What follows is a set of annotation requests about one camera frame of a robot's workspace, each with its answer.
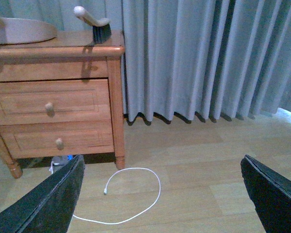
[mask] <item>white cable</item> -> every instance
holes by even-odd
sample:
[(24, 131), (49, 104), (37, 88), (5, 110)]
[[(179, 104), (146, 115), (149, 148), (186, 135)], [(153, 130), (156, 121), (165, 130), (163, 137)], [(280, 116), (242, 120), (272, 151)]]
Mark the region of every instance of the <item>white cable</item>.
[[(51, 173), (53, 174), (53, 164), (52, 164), (52, 163), (53, 163), (53, 162), (51, 162), (51, 167), (50, 167), (49, 170), (50, 170)], [(160, 198), (160, 195), (161, 195), (161, 181), (160, 181), (158, 175), (157, 175), (154, 171), (152, 171), (151, 169), (143, 168), (143, 167), (130, 167), (130, 168), (126, 168), (126, 169), (123, 169), (123, 170), (119, 170), (119, 171), (117, 171), (115, 174), (113, 174), (113, 175), (109, 178), (109, 180), (108, 180), (108, 182), (107, 182), (107, 184), (106, 184), (106, 187), (105, 187), (103, 193), (104, 193), (104, 195), (107, 195), (107, 193), (108, 193), (108, 185), (109, 185), (109, 182), (110, 182), (110, 180), (112, 179), (112, 177), (115, 176), (117, 173), (119, 173), (119, 172), (121, 172), (121, 171), (125, 171), (125, 170), (137, 170), (137, 169), (147, 170), (147, 171), (152, 172), (152, 173), (156, 176), (156, 178), (157, 178), (157, 180), (158, 180), (158, 182), (159, 182), (159, 193), (158, 193), (158, 195), (157, 195), (156, 200), (153, 202), (152, 205), (150, 205), (149, 207), (147, 207), (147, 208), (146, 208), (145, 210), (143, 210), (142, 212), (140, 212), (140, 213), (134, 215), (133, 217), (130, 217), (130, 218), (128, 218), (128, 219), (126, 219), (126, 220), (123, 220), (123, 221), (120, 221), (120, 222), (100, 222), (100, 221), (95, 221), (95, 220), (91, 220), (91, 219), (86, 219), (86, 218), (78, 217), (78, 216), (76, 216), (76, 215), (73, 215), (73, 217), (78, 218), (78, 219), (80, 219), (80, 220), (89, 221), (89, 222), (95, 222), (95, 223), (100, 223), (100, 224), (105, 224), (105, 225), (117, 225), (117, 224), (121, 224), (121, 223), (124, 223), (124, 222), (128, 222), (128, 221), (132, 220), (133, 218), (135, 218), (135, 217), (137, 217), (137, 216), (143, 214), (145, 211), (148, 211), (150, 208), (152, 208), (153, 205), (155, 205), (155, 204), (157, 203), (157, 201), (158, 201), (158, 199)]]

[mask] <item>drawer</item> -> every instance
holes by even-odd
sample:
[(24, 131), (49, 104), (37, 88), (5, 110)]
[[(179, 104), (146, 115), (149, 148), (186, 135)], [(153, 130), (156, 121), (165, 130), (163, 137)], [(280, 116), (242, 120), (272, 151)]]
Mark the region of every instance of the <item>drawer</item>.
[(0, 83), (0, 125), (110, 118), (107, 79)]
[(105, 78), (108, 76), (105, 58), (80, 59), (18, 59), (0, 62), (0, 82), (54, 79)]
[(14, 158), (113, 152), (111, 120), (0, 126)]

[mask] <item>brush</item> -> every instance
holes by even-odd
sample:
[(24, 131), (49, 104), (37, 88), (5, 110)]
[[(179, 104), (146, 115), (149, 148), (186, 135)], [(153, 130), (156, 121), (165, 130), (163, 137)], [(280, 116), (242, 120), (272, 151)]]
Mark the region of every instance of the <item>brush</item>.
[(93, 27), (94, 44), (102, 44), (111, 37), (110, 20), (108, 18), (96, 20), (81, 6), (76, 6), (73, 12), (78, 19)]

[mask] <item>laminate floor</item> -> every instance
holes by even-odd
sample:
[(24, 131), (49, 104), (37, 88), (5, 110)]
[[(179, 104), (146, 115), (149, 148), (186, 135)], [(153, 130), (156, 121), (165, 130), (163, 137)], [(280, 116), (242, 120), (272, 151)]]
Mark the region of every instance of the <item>laminate floor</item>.
[[(240, 161), (249, 154), (291, 180), (291, 114), (255, 119), (196, 118), (190, 124), (174, 117), (125, 123), (127, 167), (147, 167), (162, 182), (158, 203), (120, 225), (100, 225), (73, 218), (69, 233), (263, 233), (243, 184)], [(75, 214), (117, 222), (148, 207), (158, 184), (148, 171), (119, 173), (103, 195), (114, 163), (87, 164)], [(49, 174), (48, 167), (27, 168), (15, 180), (0, 160), (0, 211), (17, 201)]]

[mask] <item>wooden furniture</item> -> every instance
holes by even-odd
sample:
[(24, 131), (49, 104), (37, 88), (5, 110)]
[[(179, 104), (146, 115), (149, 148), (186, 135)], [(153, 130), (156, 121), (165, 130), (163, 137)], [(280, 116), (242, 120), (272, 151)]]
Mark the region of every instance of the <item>wooden furniture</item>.
[(12, 175), (19, 158), (115, 152), (123, 169), (123, 35), (92, 46), (92, 32), (0, 46), (0, 156)]

